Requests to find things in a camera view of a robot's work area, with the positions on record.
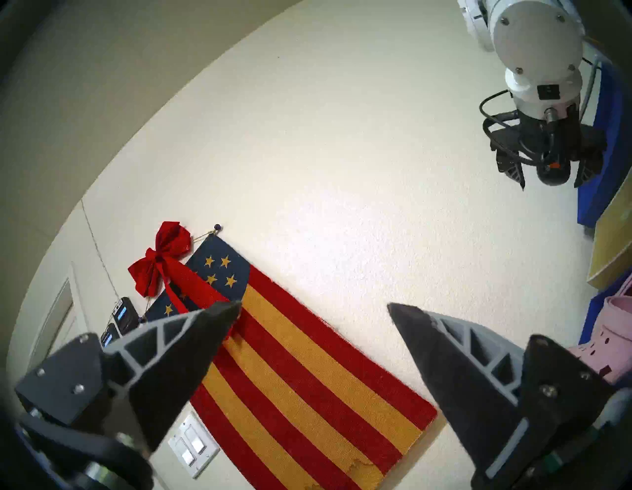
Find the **yellow stripe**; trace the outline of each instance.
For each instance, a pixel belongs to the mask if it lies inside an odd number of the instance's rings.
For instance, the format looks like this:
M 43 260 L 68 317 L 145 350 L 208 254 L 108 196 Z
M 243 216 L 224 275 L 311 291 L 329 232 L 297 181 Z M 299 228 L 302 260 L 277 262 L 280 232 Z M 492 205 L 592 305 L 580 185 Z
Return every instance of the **yellow stripe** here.
M 257 322 L 322 384 L 386 437 L 400 453 L 408 451 L 422 433 L 410 420 L 341 366 L 250 285 L 241 301 Z
M 310 407 L 239 334 L 224 342 L 241 370 L 285 415 L 290 424 L 307 437 L 362 489 L 373 490 L 382 472 L 356 447 Z
M 318 487 L 316 481 L 292 459 L 237 397 L 215 364 L 211 364 L 202 382 L 246 444 L 288 490 Z

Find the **hanging string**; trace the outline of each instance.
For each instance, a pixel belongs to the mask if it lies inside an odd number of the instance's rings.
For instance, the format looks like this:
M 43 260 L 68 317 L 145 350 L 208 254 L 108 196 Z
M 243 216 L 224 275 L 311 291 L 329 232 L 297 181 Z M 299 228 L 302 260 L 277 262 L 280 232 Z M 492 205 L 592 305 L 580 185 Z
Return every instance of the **hanging string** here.
M 85 207 L 83 206 L 83 197 L 81 198 L 81 209 L 83 210 L 83 216 L 85 217 L 85 222 L 88 224 L 88 230 L 90 230 L 90 236 L 92 237 L 92 243 L 94 243 L 94 248 L 97 251 L 97 255 L 99 256 L 99 260 L 101 261 L 101 266 L 103 270 L 106 272 L 107 278 L 110 281 L 110 286 L 112 286 L 112 290 L 114 291 L 114 295 L 116 296 L 116 300 L 120 300 L 121 297 L 116 292 L 116 288 L 114 287 L 114 283 L 112 282 L 112 278 L 110 277 L 110 273 L 107 271 L 107 267 L 105 262 L 103 262 L 103 257 L 101 257 L 101 252 L 99 250 L 99 246 L 97 245 L 97 240 L 94 238 L 94 233 L 92 232 L 92 227 L 90 226 L 90 221 L 88 220 L 88 215 L 85 213 Z

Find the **screw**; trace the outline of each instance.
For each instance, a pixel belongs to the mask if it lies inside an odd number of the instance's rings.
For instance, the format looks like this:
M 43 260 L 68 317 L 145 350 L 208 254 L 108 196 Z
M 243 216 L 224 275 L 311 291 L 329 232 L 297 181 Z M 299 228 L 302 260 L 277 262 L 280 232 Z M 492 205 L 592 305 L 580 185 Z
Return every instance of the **screw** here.
M 557 398 L 557 388 L 550 384 L 543 384 L 540 387 L 540 392 L 547 398 Z

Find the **red stripe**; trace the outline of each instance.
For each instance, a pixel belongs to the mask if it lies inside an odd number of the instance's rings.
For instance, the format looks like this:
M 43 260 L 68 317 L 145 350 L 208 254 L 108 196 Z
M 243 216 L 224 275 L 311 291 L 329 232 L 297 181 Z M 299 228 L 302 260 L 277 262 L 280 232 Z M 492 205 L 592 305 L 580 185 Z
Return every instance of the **red stripe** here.
M 224 346 L 213 360 L 235 394 L 288 454 L 323 488 L 359 487 L 303 435 L 252 383 Z
M 386 475 L 401 454 L 366 420 L 343 403 L 270 335 L 246 310 L 234 329 L 294 392 Z
M 213 434 L 217 444 L 221 446 L 226 456 L 254 488 L 287 490 L 259 459 L 259 456 L 246 444 L 246 441 L 231 425 L 203 384 L 195 390 L 191 404 L 204 425 Z
M 250 266 L 248 284 L 347 371 L 390 403 L 417 428 L 424 430 L 435 419 L 437 411 L 429 402 L 371 361 L 296 298 L 253 266 Z

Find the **yellow star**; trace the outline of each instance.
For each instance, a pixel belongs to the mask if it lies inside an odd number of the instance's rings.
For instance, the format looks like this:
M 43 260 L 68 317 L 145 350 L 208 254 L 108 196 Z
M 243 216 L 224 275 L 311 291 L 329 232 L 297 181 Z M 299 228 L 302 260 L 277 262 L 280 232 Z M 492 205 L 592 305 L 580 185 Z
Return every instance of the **yellow star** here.
M 224 286 L 230 286 L 232 289 L 233 284 L 235 284 L 236 282 L 237 282 L 237 279 L 235 279 L 235 275 L 233 274 L 231 277 L 226 278 L 226 284 Z

